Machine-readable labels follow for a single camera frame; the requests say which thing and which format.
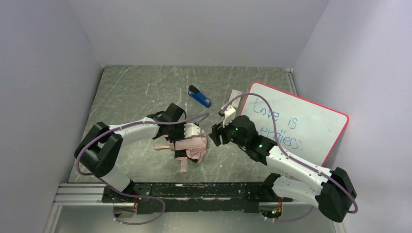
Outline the pink and black folding umbrella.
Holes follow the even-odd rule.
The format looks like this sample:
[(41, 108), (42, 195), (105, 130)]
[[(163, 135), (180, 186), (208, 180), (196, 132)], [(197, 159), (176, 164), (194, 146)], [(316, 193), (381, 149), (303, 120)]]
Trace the pink and black folding umbrella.
[(155, 150), (174, 151), (174, 159), (180, 162), (180, 172), (187, 172), (188, 161), (201, 163), (206, 156), (207, 136), (204, 130), (201, 130), (199, 136), (178, 140), (175, 142), (168, 141), (168, 145), (155, 146)]

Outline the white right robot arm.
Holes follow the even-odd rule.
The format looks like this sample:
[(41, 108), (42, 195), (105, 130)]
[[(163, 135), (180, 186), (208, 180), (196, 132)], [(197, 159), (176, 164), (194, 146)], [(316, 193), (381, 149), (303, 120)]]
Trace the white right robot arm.
[(348, 173), (315, 165), (281, 148), (277, 142), (260, 135), (247, 116), (231, 122), (223, 120), (211, 128), (209, 137), (216, 146), (234, 143), (255, 162), (285, 171), (293, 180), (270, 175), (264, 185), (280, 198), (290, 198), (312, 205), (328, 219), (342, 222), (355, 207), (357, 196)]

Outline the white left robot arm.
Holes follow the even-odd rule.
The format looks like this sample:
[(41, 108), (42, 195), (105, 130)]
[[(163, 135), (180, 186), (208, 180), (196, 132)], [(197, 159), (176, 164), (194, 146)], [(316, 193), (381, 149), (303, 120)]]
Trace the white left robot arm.
[(139, 194), (135, 183), (116, 165), (120, 149), (143, 139), (165, 136), (173, 142), (198, 135), (200, 129), (197, 124), (180, 119), (185, 113), (171, 103), (167, 110), (138, 121), (121, 125), (95, 123), (74, 153), (77, 172), (100, 179), (123, 201), (135, 198)]

